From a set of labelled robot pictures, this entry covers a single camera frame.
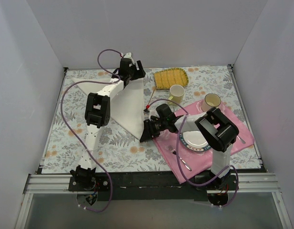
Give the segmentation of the gold fork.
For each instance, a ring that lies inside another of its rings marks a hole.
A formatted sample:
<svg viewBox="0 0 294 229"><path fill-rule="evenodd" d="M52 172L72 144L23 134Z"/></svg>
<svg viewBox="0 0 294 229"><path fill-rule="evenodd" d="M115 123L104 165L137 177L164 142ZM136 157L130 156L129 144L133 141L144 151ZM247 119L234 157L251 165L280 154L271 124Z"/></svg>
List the gold fork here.
<svg viewBox="0 0 294 229"><path fill-rule="evenodd" d="M156 90L156 88L153 88L153 91L152 91L152 93L151 93L150 99L149 99L149 101L148 101L148 103L147 103L147 105L146 105L146 109L147 109L147 110L148 110L149 107L150 107L149 104L150 104L150 102L151 102L151 100L152 100L152 98L153 98L153 95L154 95L155 90Z"/></svg>

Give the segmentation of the white cloth napkin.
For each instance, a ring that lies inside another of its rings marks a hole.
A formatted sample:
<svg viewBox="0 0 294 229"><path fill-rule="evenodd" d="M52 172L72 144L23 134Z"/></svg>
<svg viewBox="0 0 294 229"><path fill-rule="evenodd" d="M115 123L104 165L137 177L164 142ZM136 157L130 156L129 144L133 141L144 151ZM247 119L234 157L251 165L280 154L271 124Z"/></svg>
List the white cloth napkin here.
<svg viewBox="0 0 294 229"><path fill-rule="evenodd" d="M143 79L130 81L111 101L111 118L121 127L140 139L144 128Z"/></svg>

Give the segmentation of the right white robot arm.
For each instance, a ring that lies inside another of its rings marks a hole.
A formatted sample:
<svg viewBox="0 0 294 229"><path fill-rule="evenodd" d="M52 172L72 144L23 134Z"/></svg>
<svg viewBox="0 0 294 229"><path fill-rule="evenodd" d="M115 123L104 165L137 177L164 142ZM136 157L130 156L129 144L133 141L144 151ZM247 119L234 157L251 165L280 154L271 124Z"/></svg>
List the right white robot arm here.
<svg viewBox="0 0 294 229"><path fill-rule="evenodd" d="M176 159L181 175L194 187L208 187L221 189L227 185L230 177L230 157L233 144L239 134L237 126L226 117L219 108L209 109L203 116L185 115L176 116L167 104L156 108L158 117L152 116L144 120L143 133L140 142L146 142L160 136L160 132L168 130L177 135ZM201 184L191 182L184 174L179 160L179 136L184 132L199 131L212 149L212 165L209 180L203 177Z"/></svg>

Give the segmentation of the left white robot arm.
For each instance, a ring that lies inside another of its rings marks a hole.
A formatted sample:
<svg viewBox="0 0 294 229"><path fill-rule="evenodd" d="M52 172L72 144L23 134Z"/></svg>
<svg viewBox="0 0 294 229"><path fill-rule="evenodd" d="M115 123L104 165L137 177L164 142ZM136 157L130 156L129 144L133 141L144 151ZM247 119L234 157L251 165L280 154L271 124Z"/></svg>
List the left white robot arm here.
<svg viewBox="0 0 294 229"><path fill-rule="evenodd" d="M135 138L140 138L143 132L143 79L146 72L142 62L134 62L130 55L127 53L121 58L119 68L112 73L110 80L75 81L87 94L84 114L87 132L84 142L86 152L71 175L75 183L86 191L94 189L97 184L94 153L110 119Z"/></svg>

